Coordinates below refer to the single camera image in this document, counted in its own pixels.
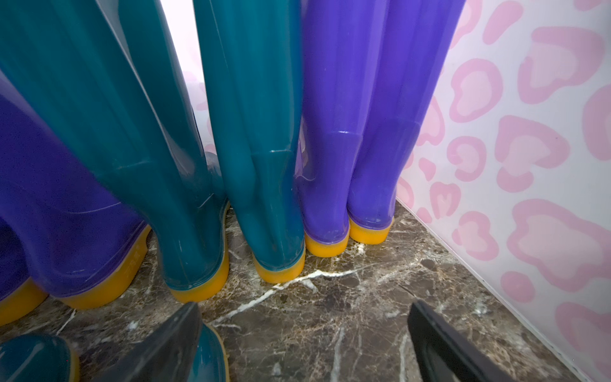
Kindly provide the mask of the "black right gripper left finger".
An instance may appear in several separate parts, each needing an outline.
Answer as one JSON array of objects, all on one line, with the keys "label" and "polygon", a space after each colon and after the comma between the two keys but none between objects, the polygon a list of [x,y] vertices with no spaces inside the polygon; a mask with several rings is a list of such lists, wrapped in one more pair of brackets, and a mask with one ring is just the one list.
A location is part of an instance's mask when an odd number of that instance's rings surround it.
[{"label": "black right gripper left finger", "polygon": [[188,302],[96,381],[186,381],[202,328],[199,308]]}]

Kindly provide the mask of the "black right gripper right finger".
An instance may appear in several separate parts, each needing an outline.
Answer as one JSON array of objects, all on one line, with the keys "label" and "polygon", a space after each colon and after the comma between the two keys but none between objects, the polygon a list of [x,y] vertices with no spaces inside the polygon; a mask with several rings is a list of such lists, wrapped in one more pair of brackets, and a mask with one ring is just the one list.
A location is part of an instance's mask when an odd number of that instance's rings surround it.
[{"label": "black right gripper right finger", "polygon": [[424,381],[511,381],[423,300],[411,304],[407,326]]}]

